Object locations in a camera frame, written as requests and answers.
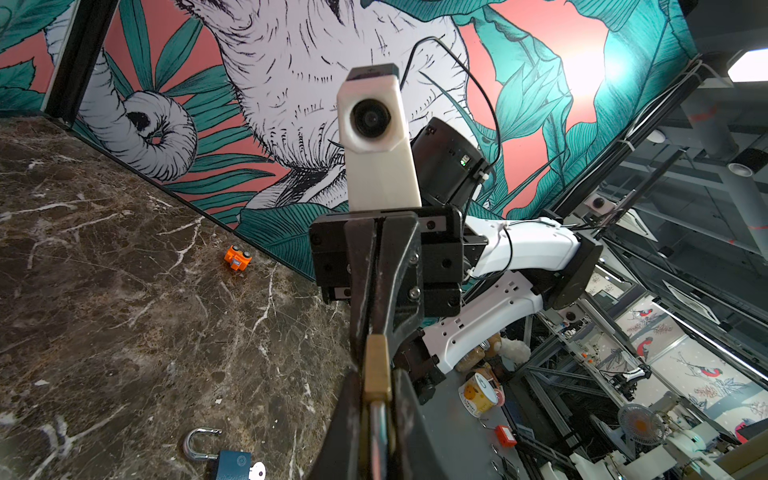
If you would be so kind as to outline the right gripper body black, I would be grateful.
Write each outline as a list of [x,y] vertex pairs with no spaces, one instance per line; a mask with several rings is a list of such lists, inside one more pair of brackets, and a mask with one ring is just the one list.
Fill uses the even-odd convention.
[[[455,316],[461,306],[461,286],[470,266],[477,263],[488,242],[468,232],[455,207],[421,207],[410,211],[421,234],[422,299],[426,317]],[[393,217],[397,210],[332,213],[310,226],[309,241],[315,280],[327,301],[352,297],[351,257],[344,226],[351,220]]]

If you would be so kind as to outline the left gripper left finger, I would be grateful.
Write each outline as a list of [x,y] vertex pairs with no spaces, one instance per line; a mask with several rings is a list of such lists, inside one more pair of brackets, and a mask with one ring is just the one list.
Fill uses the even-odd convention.
[[360,375],[350,370],[342,383],[324,443],[308,479],[347,480],[359,477],[361,398]]

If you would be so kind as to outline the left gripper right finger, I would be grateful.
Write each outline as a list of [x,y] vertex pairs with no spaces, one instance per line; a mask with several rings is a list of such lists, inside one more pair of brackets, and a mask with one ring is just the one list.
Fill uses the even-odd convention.
[[456,473],[438,455],[420,412],[415,390],[406,371],[392,372],[394,452],[389,479],[457,479]]

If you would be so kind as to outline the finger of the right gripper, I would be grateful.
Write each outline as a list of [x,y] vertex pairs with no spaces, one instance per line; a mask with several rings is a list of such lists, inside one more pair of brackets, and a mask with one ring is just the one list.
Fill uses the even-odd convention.
[[387,340],[392,360],[423,320],[421,232],[413,211],[379,221],[374,292],[374,333]]
[[350,267],[349,344],[353,362],[362,363],[367,337],[371,332],[378,220],[372,217],[349,220],[344,226],[344,233]]

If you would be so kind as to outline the blue padlock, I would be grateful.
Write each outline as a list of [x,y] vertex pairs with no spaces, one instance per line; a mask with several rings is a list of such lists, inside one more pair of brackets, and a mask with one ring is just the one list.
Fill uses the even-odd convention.
[[265,480],[267,469],[263,462],[254,461],[249,452],[221,450],[218,453],[197,451],[193,441],[197,436],[220,436],[218,428],[197,427],[186,433],[181,447],[185,457],[192,462],[214,462],[216,480]]

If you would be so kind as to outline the brass padlock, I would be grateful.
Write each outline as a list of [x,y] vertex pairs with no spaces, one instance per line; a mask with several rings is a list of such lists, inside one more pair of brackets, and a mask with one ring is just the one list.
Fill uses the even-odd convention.
[[364,360],[363,404],[367,425],[367,478],[387,479],[392,382],[388,340],[384,334],[372,334],[368,337]]

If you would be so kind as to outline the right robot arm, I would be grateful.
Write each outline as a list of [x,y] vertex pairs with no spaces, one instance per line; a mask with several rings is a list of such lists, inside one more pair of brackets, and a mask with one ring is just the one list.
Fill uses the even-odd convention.
[[362,364],[383,334],[392,366],[420,402],[481,343],[511,322],[572,304],[602,247],[553,218],[470,215],[489,169],[458,131],[432,119],[411,144],[423,206],[318,217],[309,242],[326,301],[352,308],[350,346]]

